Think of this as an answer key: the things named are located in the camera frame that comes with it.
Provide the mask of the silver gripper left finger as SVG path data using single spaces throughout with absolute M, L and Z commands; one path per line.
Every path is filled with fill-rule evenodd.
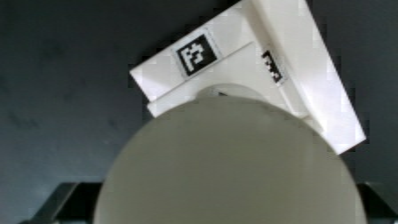
M 19 224 L 60 224 L 58 214 L 65 207 L 65 202 L 71 198 L 78 184 L 63 182 L 58 184 L 42 206 L 33 216 L 19 222 Z

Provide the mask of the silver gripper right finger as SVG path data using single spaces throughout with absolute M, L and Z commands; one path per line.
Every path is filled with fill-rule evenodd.
M 398 224 L 398 194 L 376 182 L 357 184 L 367 224 Z

